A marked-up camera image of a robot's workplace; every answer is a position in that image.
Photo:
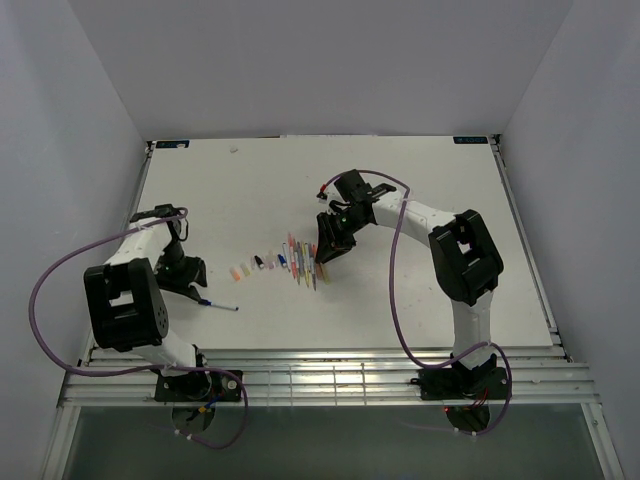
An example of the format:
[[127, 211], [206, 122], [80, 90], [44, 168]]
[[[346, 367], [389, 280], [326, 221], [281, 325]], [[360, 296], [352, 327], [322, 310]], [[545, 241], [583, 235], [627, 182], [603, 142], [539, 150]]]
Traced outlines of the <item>grey silver pen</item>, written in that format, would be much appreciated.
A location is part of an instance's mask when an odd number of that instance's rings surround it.
[[299, 241], [296, 241], [295, 253], [296, 253], [296, 261], [297, 261], [298, 277], [299, 277], [298, 283], [301, 284], [305, 280], [305, 270], [304, 270], [302, 247]]

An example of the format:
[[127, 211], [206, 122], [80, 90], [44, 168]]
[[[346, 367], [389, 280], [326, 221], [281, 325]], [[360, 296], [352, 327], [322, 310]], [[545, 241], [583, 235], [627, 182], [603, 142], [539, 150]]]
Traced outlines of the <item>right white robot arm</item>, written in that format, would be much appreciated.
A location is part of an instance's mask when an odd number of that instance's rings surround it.
[[406, 235], [425, 245], [437, 283], [451, 301], [454, 345], [441, 364], [428, 365], [409, 353], [419, 368], [414, 384], [423, 399], [507, 398], [510, 374], [490, 333], [491, 303], [504, 264], [482, 216], [431, 208], [410, 200], [409, 187], [391, 176], [372, 186], [363, 175], [353, 169], [330, 179], [339, 197], [317, 216], [316, 264], [351, 251], [356, 233], [368, 225], [389, 227], [395, 238]]

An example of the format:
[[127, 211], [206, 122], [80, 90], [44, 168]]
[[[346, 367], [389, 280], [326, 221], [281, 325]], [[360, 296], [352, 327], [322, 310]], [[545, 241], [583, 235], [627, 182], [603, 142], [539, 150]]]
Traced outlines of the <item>red pen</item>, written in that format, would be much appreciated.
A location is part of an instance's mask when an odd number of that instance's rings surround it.
[[288, 243], [288, 253], [289, 253], [289, 265], [291, 268], [291, 272], [293, 275], [293, 278], [299, 282], [299, 278], [298, 278], [298, 269], [297, 269], [297, 260], [296, 260], [296, 253], [295, 253], [295, 247], [294, 247], [294, 241], [293, 241], [293, 236], [290, 232], [288, 232], [287, 235], [287, 243]]

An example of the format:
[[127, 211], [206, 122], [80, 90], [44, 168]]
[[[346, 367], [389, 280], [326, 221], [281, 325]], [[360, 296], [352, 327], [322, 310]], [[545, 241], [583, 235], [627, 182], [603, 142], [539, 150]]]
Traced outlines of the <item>blue capped white pen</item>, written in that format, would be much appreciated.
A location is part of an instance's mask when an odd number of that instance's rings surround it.
[[284, 265], [287, 268], [287, 270], [289, 272], [291, 272], [290, 260], [289, 260], [289, 251], [288, 251], [288, 245], [287, 245], [286, 242], [282, 243], [282, 254], [283, 254], [283, 258], [284, 258]]

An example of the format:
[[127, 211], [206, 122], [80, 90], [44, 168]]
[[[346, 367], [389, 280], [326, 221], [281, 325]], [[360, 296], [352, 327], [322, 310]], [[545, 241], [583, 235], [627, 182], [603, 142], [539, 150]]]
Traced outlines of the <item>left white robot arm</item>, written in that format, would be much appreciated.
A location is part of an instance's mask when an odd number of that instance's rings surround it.
[[212, 376], [199, 348], [170, 328], [165, 292], [201, 306], [206, 264], [185, 254], [186, 210], [161, 204], [135, 213], [116, 253], [88, 268], [84, 287], [94, 339], [102, 349], [131, 352], [152, 365], [161, 385], [192, 400], [205, 397]]

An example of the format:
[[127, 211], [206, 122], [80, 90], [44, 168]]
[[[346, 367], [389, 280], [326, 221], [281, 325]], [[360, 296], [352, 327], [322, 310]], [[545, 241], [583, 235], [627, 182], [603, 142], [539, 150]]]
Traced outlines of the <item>black pen cap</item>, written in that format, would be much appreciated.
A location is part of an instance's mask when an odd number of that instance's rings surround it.
[[265, 263], [264, 261], [261, 259], [260, 256], [255, 255], [253, 257], [254, 263], [256, 264], [257, 268], [260, 270], [263, 270], [265, 268]]

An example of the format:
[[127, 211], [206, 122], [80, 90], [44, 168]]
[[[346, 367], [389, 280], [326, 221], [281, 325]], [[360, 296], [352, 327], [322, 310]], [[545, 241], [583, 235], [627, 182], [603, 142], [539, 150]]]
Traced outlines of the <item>yellow green pen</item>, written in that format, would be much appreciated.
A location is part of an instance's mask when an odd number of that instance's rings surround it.
[[325, 284], [329, 284], [330, 280], [329, 280], [329, 276], [328, 273], [326, 271], [326, 268], [324, 265], [322, 264], [317, 264], [316, 265], [316, 269], [317, 269], [317, 274], [321, 277], [321, 279], [323, 280], [323, 282]]

